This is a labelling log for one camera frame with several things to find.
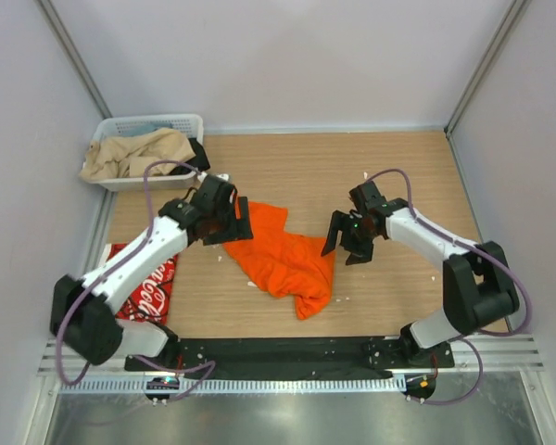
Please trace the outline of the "orange t shirt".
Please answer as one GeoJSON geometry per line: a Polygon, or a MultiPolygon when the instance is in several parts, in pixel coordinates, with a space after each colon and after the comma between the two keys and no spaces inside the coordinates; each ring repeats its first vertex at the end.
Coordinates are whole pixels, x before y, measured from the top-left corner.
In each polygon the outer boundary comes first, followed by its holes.
{"type": "Polygon", "coordinates": [[[288,233],[288,210],[249,202],[253,237],[223,245],[249,280],[263,292],[281,299],[292,297],[296,316],[306,320],[331,301],[335,253],[322,255],[323,237],[288,233]]]}

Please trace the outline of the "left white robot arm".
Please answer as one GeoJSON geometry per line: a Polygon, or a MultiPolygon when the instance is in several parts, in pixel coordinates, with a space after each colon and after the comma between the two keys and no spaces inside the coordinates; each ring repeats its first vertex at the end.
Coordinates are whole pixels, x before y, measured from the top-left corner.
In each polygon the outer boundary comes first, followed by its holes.
{"type": "Polygon", "coordinates": [[[81,278],[61,277],[54,289],[50,328],[56,354],[68,346],[91,365],[116,355],[159,371],[175,367],[180,339],[159,322],[117,318],[117,313],[158,266],[196,241],[219,245],[253,236],[248,200],[231,191],[225,197],[175,198],[150,225],[104,265],[81,278]]]}

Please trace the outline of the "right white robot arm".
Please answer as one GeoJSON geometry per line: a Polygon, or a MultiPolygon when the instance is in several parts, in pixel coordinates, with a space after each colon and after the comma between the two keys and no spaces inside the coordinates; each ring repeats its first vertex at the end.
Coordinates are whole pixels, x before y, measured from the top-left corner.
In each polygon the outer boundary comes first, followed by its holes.
{"type": "Polygon", "coordinates": [[[434,347],[469,336],[520,308],[498,244],[457,238],[401,197],[357,203],[348,213],[334,211],[322,255],[341,246],[348,253],[347,265],[367,263],[379,236],[413,249],[442,273],[442,307],[400,329],[398,353],[408,366],[423,365],[434,347]]]}

